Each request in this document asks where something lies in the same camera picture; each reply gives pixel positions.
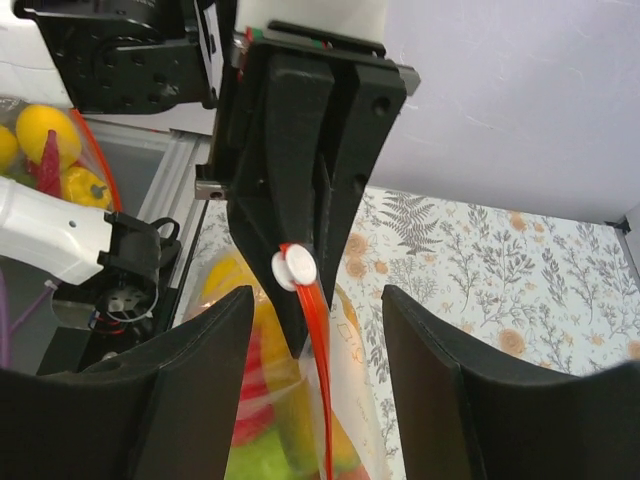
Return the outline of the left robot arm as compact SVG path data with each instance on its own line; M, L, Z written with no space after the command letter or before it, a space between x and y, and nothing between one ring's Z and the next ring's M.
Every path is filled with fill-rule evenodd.
M308 335L272 273L284 244L314 255L326 296L356 210L418 72L389 59L383 1L5 1L1 92L85 114L216 113L196 186L227 203L232 238L289 350Z

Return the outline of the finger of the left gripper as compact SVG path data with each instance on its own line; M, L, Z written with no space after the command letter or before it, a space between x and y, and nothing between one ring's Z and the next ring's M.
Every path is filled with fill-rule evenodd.
M324 115L314 172L314 247L333 298L338 266L381 149L406 100L396 68L356 64L338 71Z
M279 53L266 63L257 107L232 184L232 237L272 301L293 357L308 329L298 298L283 289L271 260L283 243L313 240L313 172L334 78L319 60Z

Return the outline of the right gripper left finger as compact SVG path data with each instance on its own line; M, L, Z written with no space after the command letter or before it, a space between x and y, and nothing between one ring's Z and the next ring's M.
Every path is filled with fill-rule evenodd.
M244 286L82 372L1 374L5 479L220 479L253 320Z

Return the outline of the zip bag of fake fruit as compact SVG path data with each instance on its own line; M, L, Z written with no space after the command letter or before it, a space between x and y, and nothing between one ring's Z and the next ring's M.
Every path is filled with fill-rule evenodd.
M275 309L235 249L201 268L188 319L237 287L253 289L253 328L229 450L227 479L323 479L324 420L313 352L291 356ZM356 310L337 288L330 317L332 467L336 479L388 479L391 470Z

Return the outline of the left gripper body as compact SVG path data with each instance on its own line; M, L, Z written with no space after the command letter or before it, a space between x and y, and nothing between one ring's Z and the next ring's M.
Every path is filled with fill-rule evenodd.
M222 79L210 155L206 164L197 166L195 177L195 195L203 200L231 198L232 184L257 107L260 81L273 55L291 54L326 63L334 78L333 88L338 71L356 64L396 68L405 83L406 98L420 83L416 70L386 58L382 45L309 27L272 21L265 27L243 31L224 28L220 40Z

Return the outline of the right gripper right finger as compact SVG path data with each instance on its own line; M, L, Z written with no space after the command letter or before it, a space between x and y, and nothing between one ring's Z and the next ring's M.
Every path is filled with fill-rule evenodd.
M410 479L635 479L639 365L578 377L506 354L396 286L383 323Z

